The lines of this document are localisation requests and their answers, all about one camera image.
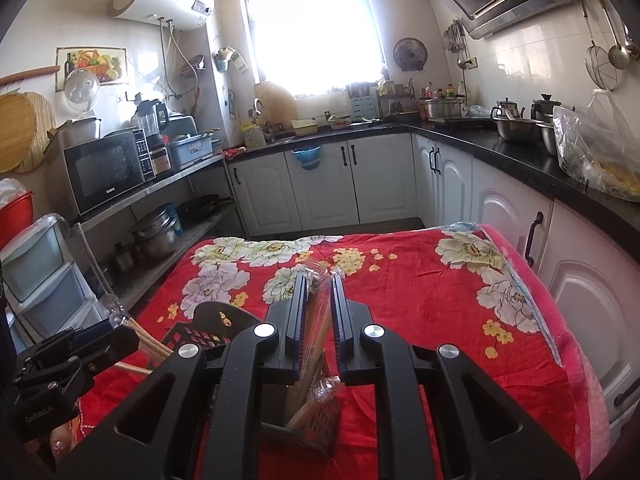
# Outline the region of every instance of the floral tablecloth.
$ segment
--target floral tablecloth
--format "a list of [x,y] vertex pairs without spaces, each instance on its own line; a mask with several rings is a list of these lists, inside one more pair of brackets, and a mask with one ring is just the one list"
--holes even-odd
[[[606,437],[593,431],[602,391],[548,292],[503,238],[475,224],[385,235],[313,236],[253,242],[226,237],[191,248],[138,316],[153,336],[190,320],[203,301],[224,301],[264,318],[293,292],[308,258],[339,265],[350,300],[376,323],[425,348],[466,352],[574,457],[585,476]],[[335,371],[333,342],[328,359]],[[128,360],[144,365],[137,352]],[[107,370],[81,399],[86,434],[141,380]],[[376,479],[372,386],[346,388],[335,450],[262,443],[260,478]]]

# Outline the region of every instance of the wooden cutting board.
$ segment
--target wooden cutting board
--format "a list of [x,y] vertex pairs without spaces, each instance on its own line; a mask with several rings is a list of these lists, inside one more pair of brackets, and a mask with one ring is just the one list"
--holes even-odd
[[27,155],[36,133],[36,113],[22,94],[0,96],[0,173],[11,171]]
[[263,114],[258,120],[258,124],[270,121],[272,125],[282,123],[288,130],[291,121],[298,118],[296,104],[290,92],[272,81],[264,81],[254,86],[255,96],[260,99]]
[[29,151],[22,162],[14,169],[15,173],[26,173],[35,170],[44,160],[44,150],[47,149],[49,139],[47,132],[56,127],[56,116],[51,103],[44,95],[36,92],[25,92],[24,95],[36,113],[36,134],[33,136]]

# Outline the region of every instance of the shelf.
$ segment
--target shelf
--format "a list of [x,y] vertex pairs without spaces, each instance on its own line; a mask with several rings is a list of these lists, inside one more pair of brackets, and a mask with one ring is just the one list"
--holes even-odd
[[155,193],[163,187],[166,187],[169,184],[173,184],[174,182],[186,176],[189,176],[196,171],[211,166],[212,164],[215,164],[220,160],[223,160],[224,158],[225,156],[222,153],[220,153],[219,155],[214,155],[212,157],[206,158],[202,162],[198,162],[193,166],[185,168],[184,170],[173,174],[172,176],[169,176],[164,180],[143,184],[136,189],[132,189],[131,191],[119,197],[116,202],[110,203],[109,205],[103,206],[102,208],[98,208],[98,211],[93,216],[91,216],[91,218],[81,222],[82,230],[87,232],[89,229],[96,227],[98,224],[104,222],[107,218],[115,215],[119,211],[122,211],[124,208],[129,207],[131,204],[136,203],[138,200],[144,198],[145,196]]
[[139,266],[127,276],[116,280],[113,291],[124,308],[130,310],[142,295],[234,206],[233,203],[227,203],[211,218],[190,227],[185,226],[184,232],[178,236],[178,248],[174,254],[152,267]]

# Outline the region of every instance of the red bucket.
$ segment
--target red bucket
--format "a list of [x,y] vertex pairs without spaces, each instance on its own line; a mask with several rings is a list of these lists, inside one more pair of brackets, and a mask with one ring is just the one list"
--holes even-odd
[[33,191],[28,191],[0,208],[0,250],[20,231],[33,224],[32,194]]

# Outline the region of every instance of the kitchen counter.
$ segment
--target kitchen counter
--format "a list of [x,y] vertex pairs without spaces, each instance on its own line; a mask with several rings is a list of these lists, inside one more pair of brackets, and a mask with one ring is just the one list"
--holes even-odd
[[326,127],[318,134],[291,137],[248,150],[233,162],[288,152],[329,142],[359,139],[374,135],[416,133],[467,152],[483,162],[507,173],[536,191],[567,204],[588,221],[599,227],[622,247],[636,262],[640,262],[640,203],[626,202],[587,188],[564,173],[558,160],[550,156],[541,142],[522,146],[505,142],[497,130],[460,128],[428,121],[405,120],[403,124],[377,124],[369,128],[349,128],[333,131]]

